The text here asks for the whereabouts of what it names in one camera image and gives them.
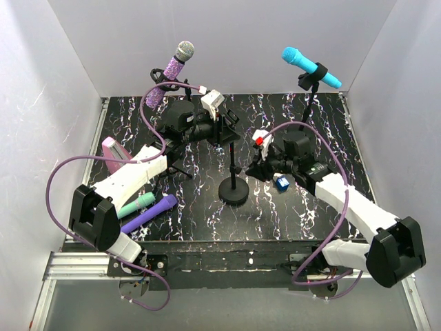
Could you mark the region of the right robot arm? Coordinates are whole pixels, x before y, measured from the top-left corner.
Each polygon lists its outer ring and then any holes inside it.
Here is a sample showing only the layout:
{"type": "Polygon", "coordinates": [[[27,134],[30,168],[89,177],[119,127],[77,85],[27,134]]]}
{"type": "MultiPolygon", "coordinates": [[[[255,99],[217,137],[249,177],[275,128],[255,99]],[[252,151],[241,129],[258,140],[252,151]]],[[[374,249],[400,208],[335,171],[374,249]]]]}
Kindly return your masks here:
{"type": "Polygon", "coordinates": [[[247,176],[268,181],[276,174],[291,175],[300,187],[340,211],[366,240],[356,243],[331,235],[313,249],[296,274],[310,265],[320,274],[344,267],[368,272],[381,286],[391,288],[426,265],[420,224],[411,217],[398,218],[346,185],[341,174],[315,159],[304,132],[287,133],[282,148],[266,130],[255,131],[252,138],[258,152],[247,176]]]}

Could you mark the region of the glitter purple microphone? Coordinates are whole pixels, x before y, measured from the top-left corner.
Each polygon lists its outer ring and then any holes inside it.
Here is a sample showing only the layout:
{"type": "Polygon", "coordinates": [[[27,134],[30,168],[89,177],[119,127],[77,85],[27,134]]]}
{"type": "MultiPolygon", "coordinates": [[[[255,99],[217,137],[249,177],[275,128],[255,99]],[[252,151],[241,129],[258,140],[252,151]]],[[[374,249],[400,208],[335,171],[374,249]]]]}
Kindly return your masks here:
{"type": "MultiPolygon", "coordinates": [[[[150,77],[155,84],[166,81],[178,82],[177,76],[183,69],[185,62],[194,55],[194,45],[190,41],[182,41],[178,44],[175,55],[172,57],[166,68],[152,69],[150,77]]],[[[154,88],[145,98],[147,107],[154,109],[165,96],[166,92],[177,91],[180,87],[176,84],[168,84],[154,88]]]]}

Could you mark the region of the black tripod mic stand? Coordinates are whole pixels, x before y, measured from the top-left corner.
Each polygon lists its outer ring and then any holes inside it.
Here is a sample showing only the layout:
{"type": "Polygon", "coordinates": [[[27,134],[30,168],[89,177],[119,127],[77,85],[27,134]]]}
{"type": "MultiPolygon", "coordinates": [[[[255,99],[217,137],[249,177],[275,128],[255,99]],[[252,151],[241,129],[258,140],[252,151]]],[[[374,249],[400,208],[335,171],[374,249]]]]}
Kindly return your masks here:
{"type": "Polygon", "coordinates": [[[159,178],[166,178],[166,177],[170,177],[170,176],[174,176],[175,174],[183,174],[184,176],[186,176],[188,179],[193,179],[193,175],[180,169],[177,168],[175,166],[169,167],[167,168],[164,172],[159,174],[159,178]]]}

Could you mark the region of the round base mic stand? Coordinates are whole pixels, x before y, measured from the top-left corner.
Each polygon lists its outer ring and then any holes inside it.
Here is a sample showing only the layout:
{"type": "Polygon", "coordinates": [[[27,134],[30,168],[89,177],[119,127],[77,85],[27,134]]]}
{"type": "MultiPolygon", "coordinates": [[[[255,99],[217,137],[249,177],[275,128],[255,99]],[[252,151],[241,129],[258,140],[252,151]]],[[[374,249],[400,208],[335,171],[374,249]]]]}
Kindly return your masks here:
{"type": "Polygon", "coordinates": [[[229,145],[230,176],[224,179],[218,187],[218,196],[220,200],[230,206],[243,205],[249,196],[249,186],[243,178],[238,175],[242,171],[242,168],[236,165],[234,143],[229,145]]]}

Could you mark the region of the mint green microphone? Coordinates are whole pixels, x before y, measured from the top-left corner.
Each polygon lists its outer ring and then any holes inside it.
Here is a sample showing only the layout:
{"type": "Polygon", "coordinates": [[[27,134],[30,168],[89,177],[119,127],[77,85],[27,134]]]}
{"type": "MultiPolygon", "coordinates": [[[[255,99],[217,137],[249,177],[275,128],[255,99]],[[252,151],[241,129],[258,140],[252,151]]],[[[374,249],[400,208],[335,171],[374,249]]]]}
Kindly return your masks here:
{"type": "Polygon", "coordinates": [[[137,210],[148,207],[149,205],[153,204],[155,202],[155,200],[156,200],[156,197],[154,196],[154,194],[152,192],[142,194],[141,196],[137,197],[132,202],[123,206],[117,212],[117,217],[118,217],[118,219],[122,219],[122,218],[126,217],[127,215],[130,215],[133,212],[136,212],[137,210]]]}

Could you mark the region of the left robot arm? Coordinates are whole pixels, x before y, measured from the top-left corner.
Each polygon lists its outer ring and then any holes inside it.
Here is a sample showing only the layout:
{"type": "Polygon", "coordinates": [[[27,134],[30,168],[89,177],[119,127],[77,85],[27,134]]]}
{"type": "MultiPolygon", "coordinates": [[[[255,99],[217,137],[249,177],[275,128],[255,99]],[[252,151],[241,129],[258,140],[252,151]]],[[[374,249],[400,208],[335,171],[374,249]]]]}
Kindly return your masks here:
{"type": "Polygon", "coordinates": [[[222,146],[239,140],[238,120],[232,110],[212,115],[208,110],[197,112],[189,101],[174,102],[160,120],[158,134],[148,138],[133,163],[92,187],[80,185],[74,191],[69,228],[99,252],[122,259],[129,274],[142,274],[147,260],[141,246],[121,231],[118,211],[148,181],[167,172],[187,144],[206,140],[222,146]]]}

